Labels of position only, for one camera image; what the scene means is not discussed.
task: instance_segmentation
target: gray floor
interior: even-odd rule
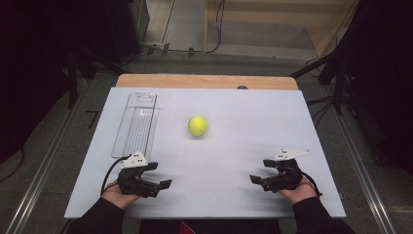
[[[150,20],[145,35],[146,44],[165,43],[174,1],[175,0],[147,1]]]
[[[148,2],[149,6],[153,6],[150,14],[156,19],[169,14],[167,9],[162,8],[166,0],[158,1]],[[172,9],[170,22],[166,24],[166,40],[163,43],[169,43],[169,48],[173,50],[203,50],[205,1],[176,0]],[[216,54],[302,60],[317,57],[308,32],[302,25],[227,21],[225,13],[223,18],[221,46]],[[206,38],[206,49],[210,51],[218,40],[215,20],[208,21]],[[152,36],[145,41],[149,45],[153,44]]]
[[[306,48],[308,38],[298,28],[283,29],[295,33],[294,48]],[[280,39],[285,46],[291,43],[291,37]],[[141,55],[124,68],[130,73],[182,73],[182,74],[228,74],[228,75],[262,75],[286,76],[304,66],[310,56],[302,52],[302,57],[282,58],[282,56],[238,55],[237,50],[224,48],[227,52],[216,54],[196,54],[188,58],[186,54],[168,53],[165,57],[159,52],[151,56]],[[108,70],[99,71],[94,80],[81,80],[79,83],[87,89],[73,113],[73,119],[59,147],[56,160],[50,165],[50,173],[42,184],[41,193],[35,199],[34,207],[28,210],[29,216],[21,233],[58,233],[66,222],[63,218],[68,203],[68,194],[73,188],[82,166],[89,143],[94,134],[95,123],[89,129],[94,117],[87,110],[100,111],[110,87],[115,86],[117,75]],[[324,97],[322,86],[312,76],[298,79],[299,89],[306,99]],[[25,160],[18,172],[8,180],[0,183],[0,233],[5,233],[17,211],[24,192],[36,176],[45,155],[54,140],[56,131],[64,116],[68,113],[66,106],[68,95],[56,103],[50,113],[36,128],[24,146]],[[323,107],[317,104],[310,107],[316,113]],[[397,233],[411,233],[413,229],[413,176],[398,168],[383,168],[376,164],[371,147],[360,131],[357,119],[343,105],[343,118],[349,128],[363,165],[371,175],[380,198],[390,216]],[[366,200],[364,191],[349,160],[349,150],[339,131],[332,109],[323,116],[317,127],[319,139],[326,155],[339,192],[344,194],[342,200],[347,217],[345,220],[356,233],[380,233],[376,220]],[[6,163],[0,165],[0,177],[10,172],[18,163],[21,153],[17,153]],[[137,233],[139,221],[126,220],[125,233]],[[281,220],[282,233],[294,233],[293,219]]]

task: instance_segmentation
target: metal stand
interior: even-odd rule
[[[328,85],[334,76],[336,76],[336,86],[334,91],[333,105],[339,115],[342,115],[341,112],[341,95],[344,84],[344,78],[346,74],[345,66],[345,56],[342,56],[340,53],[340,48],[337,47],[336,50],[331,52],[329,55],[324,58],[307,65],[306,67],[301,68],[300,70],[290,74],[289,76],[297,79],[300,76],[307,74],[308,72],[317,69],[318,67],[325,65],[325,68],[322,70],[319,75],[319,82],[322,85]]]
[[[93,79],[95,75],[95,69],[91,65],[91,60],[97,61],[100,64],[106,66],[108,69],[114,71],[118,75],[127,73],[121,67],[111,63],[110,61],[102,58],[95,52],[89,50],[86,47],[70,47],[68,51],[68,83],[69,83],[69,94],[70,101],[68,109],[71,109],[76,103],[78,98],[77,91],[77,77],[76,77],[76,66],[79,67],[82,75],[87,79]]]

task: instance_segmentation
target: black sleeve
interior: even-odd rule
[[[297,234],[350,234],[353,229],[342,219],[328,214],[318,197],[308,198],[292,206],[297,222]]]
[[[122,234],[125,211],[99,198],[81,217],[72,221],[67,234]]]

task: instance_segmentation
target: wire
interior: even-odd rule
[[[110,184],[109,186],[107,186],[107,187],[103,190],[103,192],[106,192],[107,189],[115,186],[116,184],[118,184],[118,183],[117,183],[117,182],[114,182],[114,183]]]
[[[319,188],[317,187],[316,182],[315,182],[308,174],[306,174],[306,173],[304,173],[304,172],[301,172],[301,173],[307,178],[307,180],[310,181],[310,183],[313,184],[314,190],[316,190],[317,196],[318,196],[318,197],[322,196],[322,193],[319,192]]]
[[[221,46],[221,39],[222,39],[222,21],[224,19],[224,10],[225,10],[225,0],[221,0],[218,6],[218,10],[216,11],[215,15],[215,24],[216,24],[216,30],[218,32],[218,40],[215,45],[215,48],[213,48],[210,51],[183,51],[183,50],[165,50],[161,48],[156,48],[156,47],[145,47],[149,50],[154,50],[154,51],[163,51],[163,52],[178,52],[178,53],[201,53],[201,54],[209,54],[215,52],[220,46]]]
[[[316,114],[312,115],[312,119],[314,120],[316,116],[318,116],[325,108],[328,108],[332,102],[327,103],[321,110],[319,110]]]
[[[106,185],[106,181],[107,181],[107,179],[109,178],[109,175],[110,175],[110,173],[112,172],[112,170],[113,170],[113,168],[119,163],[119,162],[121,162],[122,160],[127,160],[129,158],[129,156],[128,157],[122,157],[122,158],[119,158],[118,160],[116,160],[113,164],[112,164],[112,166],[110,166],[110,168],[109,168],[109,171],[107,171],[107,173],[106,173],[106,176],[104,177],[104,180],[103,180],[103,183],[102,183],[102,187],[101,187],[101,189],[100,189],[100,196],[103,194],[103,192],[105,191],[105,185]]]
[[[306,67],[306,66],[309,64],[309,62],[312,61],[312,60],[317,60],[317,61],[319,61],[319,58],[311,58],[310,60],[306,61],[306,64],[304,64],[304,67]],[[309,75],[312,76],[312,77],[319,78],[318,75],[313,75],[313,74],[310,73],[310,72],[308,72],[307,74],[309,74]]]
[[[21,165],[22,165],[23,162],[24,162],[24,155],[25,155],[25,153],[24,153],[24,149],[23,149],[23,148],[21,148],[20,151],[21,151],[21,157],[20,157],[20,161],[19,161],[18,166],[17,166],[10,174],[8,174],[8,175],[0,178],[0,182],[3,182],[3,181],[5,181],[6,179],[10,178],[11,176],[13,176],[13,175],[21,168]]]
[[[218,15],[219,15],[219,10],[221,9],[221,6],[222,6],[221,19],[219,20],[219,26],[218,26]],[[221,46],[222,20],[224,19],[224,11],[225,11],[225,0],[222,0],[222,1],[219,3],[218,11],[216,12],[216,16],[215,16],[216,30],[218,31],[218,41],[217,41],[217,43],[216,43],[215,48],[213,48],[211,51],[208,51],[207,53],[213,53],[213,52],[215,52],[215,51]]]
[[[149,51],[149,50],[145,48],[145,50],[140,51],[139,54],[134,55],[134,56],[132,56],[132,57],[129,57],[129,58],[128,58],[128,61],[125,62],[123,65],[121,65],[121,67],[125,67],[126,65],[128,65],[129,63],[131,63],[131,61],[133,61],[133,60],[136,59],[137,57],[139,57],[139,56],[147,53],[148,51]],[[109,70],[109,68],[99,66],[99,67],[96,67],[95,70],[96,70],[96,71],[103,71],[103,70]]]
[[[320,102],[331,101],[332,98],[334,98],[334,96],[322,97],[319,99],[307,100],[306,103],[309,106],[309,105],[314,105]]]
[[[325,108],[324,107],[324,112],[322,112],[322,114],[320,115],[319,119],[317,120],[316,124],[315,124],[315,128],[317,128],[317,125],[319,124],[319,121],[321,120],[322,116],[324,116],[324,114],[327,112],[327,110],[333,105],[333,102],[331,102],[330,104],[328,104],[328,106]]]

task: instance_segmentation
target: floor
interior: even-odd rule
[[[201,48],[202,32],[196,26],[201,19],[196,9],[199,11],[203,2],[148,1],[151,23],[155,25],[148,28],[145,43],[170,43],[170,48],[176,50]],[[216,53],[196,54],[190,58],[183,53],[168,53],[166,56],[161,52],[150,56],[143,54],[125,65],[124,69],[134,73],[287,76],[315,57],[305,29],[285,25],[260,26],[228,22],[223,25],[223,41]],[[252,37],[252,34],[268,33],[268,28],[282,32],[283,36],[280,33],[260,36],[265,40],[259,42],[256,36]],[[245,36],[241,38],[236,36],[237,33]],[[321,86],[313,77],[318,75],[318,71],[311,73],[297,80],[305,99],[328,96],[334,84]],[[99,70],[93,80],[81,79],[81,96],[76,107],[73,110],[66,109],[66,94],[33,132],[24,146],[23,164],[15,175],[0,183],[0,233],[6,233],[7,230],[15,230],[12,233],[60,232],[66,223],[63,215],[70,192],[94,135],[98,121],[98,115],[94,121],[94,114],[102,109],[109,89],[116,85],[116,81],[117,75],[110,70]],[[316,114],[323,107],[323,104],[316,104],[310,106],[309,110]],[[413,176],[399,168],[377,165],[357,118],[346,104],[342,105],[342,109],[343,116],[338,116],[332,109],[326,111],[317,131],[342,197],[346,222],[356,233],[410,233],[413,229]],[[0,177],[18,165],[21,155],[22,152],[18,152],[0,165]],[[361,162],[366,174],[359,176],[360,165],[357,162]],[[391,227],[383,229],[378,221],[380,218],[374,215],[371,189],[366,190],[366,182],[367,187],[372,187],[373,192],[377,193],[373,202],[377,199],[382,202],[384,215],[388,216]],[[282,233],[295,232],[294,219],[281,219],[280,226]],[[139,220],[125,220],[124,233],[138,233],[138,228]]]

